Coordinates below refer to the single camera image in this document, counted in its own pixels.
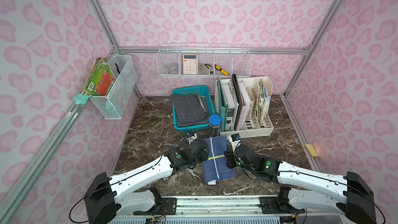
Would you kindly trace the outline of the navy blue pillowcase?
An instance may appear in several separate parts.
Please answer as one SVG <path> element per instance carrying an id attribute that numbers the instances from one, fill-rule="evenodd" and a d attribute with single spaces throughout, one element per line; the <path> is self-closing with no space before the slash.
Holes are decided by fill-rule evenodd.
<path id="1" fill-rule="evenodd" d="M 227 137 L 217 136 L 205 139 L 208 144 L 208 160 L 202 163 L 204 181 L 207 185 L 216 185 L 217 181 L 230 179 L 235 171 L 227 167 Z"/>

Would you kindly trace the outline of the dark grey checked pillowcase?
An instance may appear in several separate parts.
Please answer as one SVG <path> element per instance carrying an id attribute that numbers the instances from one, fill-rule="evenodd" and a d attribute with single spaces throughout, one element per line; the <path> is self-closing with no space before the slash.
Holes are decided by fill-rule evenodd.
<path id="1" fill-rule="evenodd" d="M 197 94 L 171 94 L 178 127 L 208 123 L 208 111 Z"/>

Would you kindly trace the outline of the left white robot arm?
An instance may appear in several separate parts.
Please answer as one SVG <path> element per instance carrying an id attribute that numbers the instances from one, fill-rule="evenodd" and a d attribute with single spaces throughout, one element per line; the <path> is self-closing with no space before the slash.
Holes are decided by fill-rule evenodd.
<path id="1" fill-rule="evenodd" d="M 194 139 L 185 147 L 172 148 L 159 158 L 124 174 L 97 175 L 83 200 L 90 224 L 107 224 L 117 215 L 152 215 L 163 218 L 168 212 L 159 191 L 140 189 L 178 172 L 194 168 L 208 160 L 209 146 L 204 139 Z"/>

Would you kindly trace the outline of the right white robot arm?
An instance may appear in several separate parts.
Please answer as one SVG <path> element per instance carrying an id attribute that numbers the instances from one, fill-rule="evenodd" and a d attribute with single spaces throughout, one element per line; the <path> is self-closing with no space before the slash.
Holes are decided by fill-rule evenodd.
<path id="1" fill-rule="evenodd" d="M 357 173 L 333 175 L 307 170 L 272 157 L 261 157 L 245 146 L 239 134 L 228 138 L 227 164 L 266 183 L 280 184 L 276 208 L 287 213 L 318 209 L 344 215 L 356 224 L 377 222 L 374 193 Z"/>

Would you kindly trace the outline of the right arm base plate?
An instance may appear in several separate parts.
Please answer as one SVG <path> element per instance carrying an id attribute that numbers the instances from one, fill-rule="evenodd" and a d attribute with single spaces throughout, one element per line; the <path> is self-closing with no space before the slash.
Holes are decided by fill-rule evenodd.
<path id="1" fill-rule="evenodd" d="M 260 197 L 259 207 L 263 214 L 305 214 L 305 209 L 298 209 L 289 203 L 288 198 Z"/>

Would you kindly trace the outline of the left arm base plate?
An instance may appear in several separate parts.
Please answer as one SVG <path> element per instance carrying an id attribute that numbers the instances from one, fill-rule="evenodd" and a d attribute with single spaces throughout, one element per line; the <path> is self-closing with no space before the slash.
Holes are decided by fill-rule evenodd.
<path id="1" fill-rule="evenodd" d="M 133 215 L 175 215 L 176 208 L 177 198 L 162 198 L 148 211 L 134 211 Z"/>

